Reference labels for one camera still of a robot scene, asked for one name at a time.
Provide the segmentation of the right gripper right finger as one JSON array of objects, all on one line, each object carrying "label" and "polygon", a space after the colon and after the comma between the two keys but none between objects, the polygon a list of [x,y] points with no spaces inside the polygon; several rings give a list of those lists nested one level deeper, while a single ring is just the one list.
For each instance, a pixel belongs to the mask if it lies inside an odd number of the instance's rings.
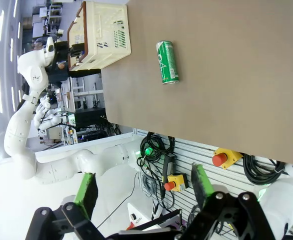
[{"label": "right gripper right finger", "polygon": [[246,191],[234,197],[214,191],[201,164],[192,164],[190,178],[200,212],[181,234],[181,240],[209,240],[219,223],[230,224],[239,240],[275,238],[254,193]]}]

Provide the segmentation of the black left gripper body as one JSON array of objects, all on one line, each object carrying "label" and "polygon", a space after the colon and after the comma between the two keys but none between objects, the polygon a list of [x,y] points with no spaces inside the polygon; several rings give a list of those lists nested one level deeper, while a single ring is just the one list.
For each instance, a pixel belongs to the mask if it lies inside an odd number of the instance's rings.
[{"label": "black left gripper body", "polygon": [[84,44],[83,43],[77,43],[73,44],[69,48],[69,62],[71,62],[72,59],[75,59],[77,62],[81,63],[81,57],[84,54]]}]

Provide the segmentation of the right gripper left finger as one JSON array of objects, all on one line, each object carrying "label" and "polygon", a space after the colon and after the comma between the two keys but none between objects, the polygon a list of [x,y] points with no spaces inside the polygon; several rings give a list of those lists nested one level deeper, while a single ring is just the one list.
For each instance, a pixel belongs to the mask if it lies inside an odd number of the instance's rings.
[{"label": "right gripper left finger", "polygon": [[80,240],[104,240],[91,222],[97,198],[96,175],[85,173],[74,201],[64,203],[56,210],[40,207],[34,212],[25,238],[62,240],[65,234],[74,233]]}]

